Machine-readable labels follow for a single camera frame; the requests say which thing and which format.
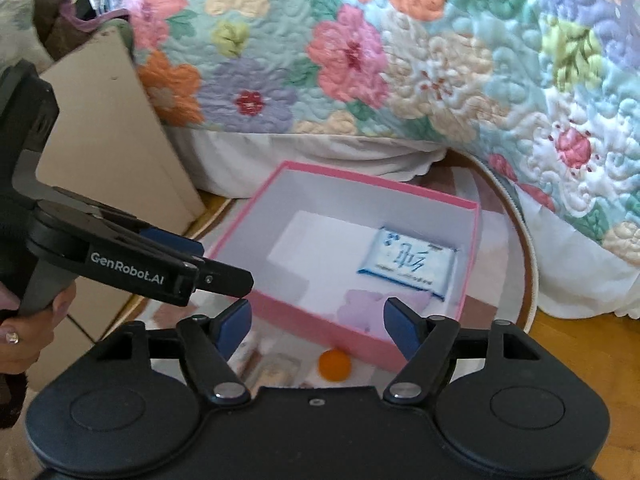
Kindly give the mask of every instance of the purple flower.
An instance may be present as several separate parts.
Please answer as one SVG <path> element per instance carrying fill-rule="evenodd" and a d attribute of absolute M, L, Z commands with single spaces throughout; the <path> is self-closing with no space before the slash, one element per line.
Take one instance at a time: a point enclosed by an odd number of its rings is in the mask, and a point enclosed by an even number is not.
<path fill-rule="evenodd" d="M 640 68 L 640 16 L 634 0 L 544 0 L 543 10 L 592 28 L 606 57 L 623 68 Z"/>
<path fill-rule="evenodd" d="M 285 134 L 293 124 L 290 106 L 298 100 L 294 88 L 283 86 L 286 75 L 255 59 L 225 61 L 200 88 L 202 113 L 232 132 Z"/>

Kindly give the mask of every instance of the pink flower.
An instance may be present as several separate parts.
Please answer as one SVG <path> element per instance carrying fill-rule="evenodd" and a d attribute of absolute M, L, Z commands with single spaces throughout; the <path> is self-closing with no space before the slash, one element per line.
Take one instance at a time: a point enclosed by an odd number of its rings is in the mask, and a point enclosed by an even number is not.
<path fill-rule="evenodd" d="M 536 202 L 542 204 L 547 209 L 551 209 L 552 212 L 556 212 L 556 206 L 554 205 L 553 199 L 540 188 L 532 186 L 531 184 L 518 184 L 518 186 L 529 193 Z"/>
<path fill-rule="evenodd" d="M 165 20 L 187 4 L 187 0 L 125 0 L 136 48 L 157 48 L 169 37 L 169 24 Z"/>
<path fill-rule="evenodd" d="M 589 133 L 579 132 L 573 126 L 569 126 L 561 132 L 556 140 L 556 150 L 560 160 L 569 168 L 579 170 L 591 159 L 591 143 Z"/>
<path fill-rule="evenodd" d="M 318 23 L 306 52 L 321 66 L 318 84 L 329 97 L 382 106 L 388 95 L 380 75 L 386 68 L 386 56 L 380 33 L 364 20 L 360 9 L 344 4 L 335 22 Z"/>
<path fill-rule="evenodd" d="M 498 153 L 492 153 L 489 155 L 489 166 L 494 168 L 494 170 L 501 175 L 507 177 L 509 180 L 513 180 L 514 182 L 518 181 L 518 177 L 516 176 L 515 171 L 513 171 L 511 164 L 509 164 L 507 159 L 502 155 L 499 155 Z"/>

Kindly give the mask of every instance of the pillow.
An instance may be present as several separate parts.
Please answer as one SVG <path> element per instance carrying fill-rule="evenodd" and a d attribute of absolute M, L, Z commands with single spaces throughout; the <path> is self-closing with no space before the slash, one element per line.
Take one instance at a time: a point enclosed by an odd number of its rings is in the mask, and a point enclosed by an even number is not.
<path fill-rule="evenodd" d="M 53 64 L 33 26 L 33 0 L 0 0 L 0 72 L 21 59 L 38 73 Z"/>

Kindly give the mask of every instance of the orange fruit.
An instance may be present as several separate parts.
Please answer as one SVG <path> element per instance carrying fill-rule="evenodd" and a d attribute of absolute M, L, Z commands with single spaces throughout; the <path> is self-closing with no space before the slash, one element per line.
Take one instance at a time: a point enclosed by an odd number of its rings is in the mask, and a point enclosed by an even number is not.
<path fill-rule="evenodd" d="M 327 350 L 318 359 L 318 373 L 327 381 L 340 383 L 351 375 L 351 358 L 337 348 Z"/>

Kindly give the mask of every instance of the metal screw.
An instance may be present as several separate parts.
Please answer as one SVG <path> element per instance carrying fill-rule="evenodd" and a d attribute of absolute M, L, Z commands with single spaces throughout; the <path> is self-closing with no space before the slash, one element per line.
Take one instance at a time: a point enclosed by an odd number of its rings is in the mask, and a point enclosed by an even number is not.
<path fill-rule="evenodd" d="M 213 389 L 219 399 L 237 399 L 244 394 L 245 388 L 240 383 L 220 383 Z"/>
<path fill-rule="evenodd" d="M 396 383 L 391 385 L 389 393 L 396 399 L 413 399 L 422 393 L 422 389 L 415 383 Z"/>

